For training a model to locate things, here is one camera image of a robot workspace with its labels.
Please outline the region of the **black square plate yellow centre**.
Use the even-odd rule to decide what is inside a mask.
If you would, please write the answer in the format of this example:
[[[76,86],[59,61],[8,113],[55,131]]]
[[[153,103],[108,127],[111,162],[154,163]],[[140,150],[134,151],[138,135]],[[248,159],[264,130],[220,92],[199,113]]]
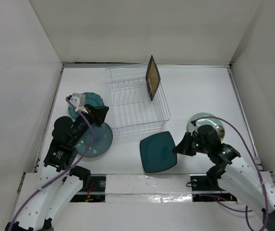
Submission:
[[[153,55],[150,57],[145,79],[146,79],[148,95],[150,97],[150,101],[152,102],[154,100],[155,94],[161,82],[160,73],[159,73],[157,64],[155,63]]]

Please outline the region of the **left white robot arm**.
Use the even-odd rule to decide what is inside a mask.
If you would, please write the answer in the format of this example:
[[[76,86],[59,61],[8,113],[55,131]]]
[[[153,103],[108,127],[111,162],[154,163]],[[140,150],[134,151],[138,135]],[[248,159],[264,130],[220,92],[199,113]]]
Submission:
[[[75,120],[68,116],[54,122],[52,141],[43,161],[36,191],[23,203],[7,224],[7,231],[51,231],[56,219],[79,191],[91,188],[90,170],[78,165],[77,143],[94,127],[100,127],[109,111],[107,106],[86,104],[76,108]]]

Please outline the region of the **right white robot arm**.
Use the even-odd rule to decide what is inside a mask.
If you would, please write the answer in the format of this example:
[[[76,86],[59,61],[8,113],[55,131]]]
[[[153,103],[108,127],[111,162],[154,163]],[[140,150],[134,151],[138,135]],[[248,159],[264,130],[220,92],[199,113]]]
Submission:
[[[275,231],[275,187],[264,181],[235,148],[222,143],[211,125],[185,133],[173,152],[188,156],[206,154],[214,163],[206,173],[206,185],[231,193],[265,220],[267,230]]]

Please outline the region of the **dark teal square plate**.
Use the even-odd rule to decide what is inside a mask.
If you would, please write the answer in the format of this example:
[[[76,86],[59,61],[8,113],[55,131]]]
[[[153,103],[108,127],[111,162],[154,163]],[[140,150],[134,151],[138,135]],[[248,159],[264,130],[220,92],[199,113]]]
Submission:
[[[145,173],[159,173],[177,164],[174,139],[169,131],[148,136],[140,141],[140,157]]]

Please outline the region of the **teal round speckled plate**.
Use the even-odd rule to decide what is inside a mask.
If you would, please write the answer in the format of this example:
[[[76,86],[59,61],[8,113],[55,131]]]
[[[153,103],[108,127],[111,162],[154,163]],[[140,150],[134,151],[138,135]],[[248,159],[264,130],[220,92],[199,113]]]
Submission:
[[[111,146],[113,141],[113,132],[107,123],[103,123],[100,127],[92,126],[94,131],[94,138],[90,150],[86,154],[86,158],[98,157],[104,154]],[[82,155],[87,149],[91,138],[91,131],[88,130],[75,148],[78,154]]]

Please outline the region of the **light green flower plate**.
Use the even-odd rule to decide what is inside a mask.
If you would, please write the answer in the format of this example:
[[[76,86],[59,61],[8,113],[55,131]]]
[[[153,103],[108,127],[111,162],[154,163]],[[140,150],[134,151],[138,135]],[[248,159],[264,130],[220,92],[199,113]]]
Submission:
[[[198,118],[200,118],[200,119],[197,120],[196,125],[194,126],[191,123],[191,121],[196,120]],[[214,118],[213,114],[206,113],[206,112],[197,113],[189,119],[187,127],[188,127],[188,133],[190,134],[190,136],[195,136],[195,133],[197,133],[197,131],[198,131],[198,127],[200,127],[202,125],[212,126],[216,130],[220,141],[223,142],[224,137],[225,137],[224,125],[222,124],[222,122],[220,120]]]

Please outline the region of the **teal scalloped glass plate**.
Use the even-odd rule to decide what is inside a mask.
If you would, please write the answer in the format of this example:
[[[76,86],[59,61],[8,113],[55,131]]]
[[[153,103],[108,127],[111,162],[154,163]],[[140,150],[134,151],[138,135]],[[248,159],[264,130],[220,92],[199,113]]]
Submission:
[[[104,106],[103,99],[96,93],[93,92],[84,92],[86,97],[86,104],[91,104],[92,106]],[[74,109],[68,106],[68,114],[72,119],[76,119],[78,113],[74,111]]]

